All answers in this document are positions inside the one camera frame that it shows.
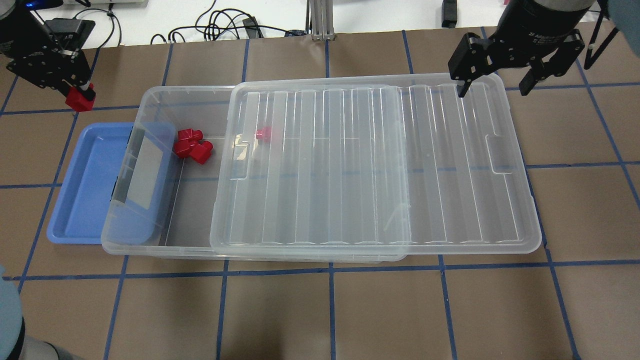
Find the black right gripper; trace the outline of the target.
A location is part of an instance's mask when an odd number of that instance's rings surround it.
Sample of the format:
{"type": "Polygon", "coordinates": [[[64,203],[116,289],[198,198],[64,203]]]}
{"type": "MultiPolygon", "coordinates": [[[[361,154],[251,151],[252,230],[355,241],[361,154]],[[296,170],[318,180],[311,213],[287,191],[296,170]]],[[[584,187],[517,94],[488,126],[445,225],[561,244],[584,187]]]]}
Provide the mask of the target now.
{"type": "Polygon", "coordinates": [[[563,76],[585,48],[577,25],[592,0],[511,0],[494,33],[484,39],[468,32],[448,60],[457,96],[464,98],[473,81],[499,69],[529,68],[518,84],[527,96],[550,76],[563,76]]]}

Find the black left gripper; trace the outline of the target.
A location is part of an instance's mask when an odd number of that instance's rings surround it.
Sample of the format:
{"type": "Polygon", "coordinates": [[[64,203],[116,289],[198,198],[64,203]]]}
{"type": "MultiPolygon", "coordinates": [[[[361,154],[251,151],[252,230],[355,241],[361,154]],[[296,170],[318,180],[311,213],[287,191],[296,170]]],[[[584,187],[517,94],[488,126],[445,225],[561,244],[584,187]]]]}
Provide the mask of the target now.
{"type": "Polygon", "coordinates": [[[71,87],[87,89],[92,77],[82,49],[62,49],[39,20],[37,10],[53,5],[2,5],[0,7],[1,54],[10,59],[6,68],[39,88],[51,88],[66,96],[71,87]]]}

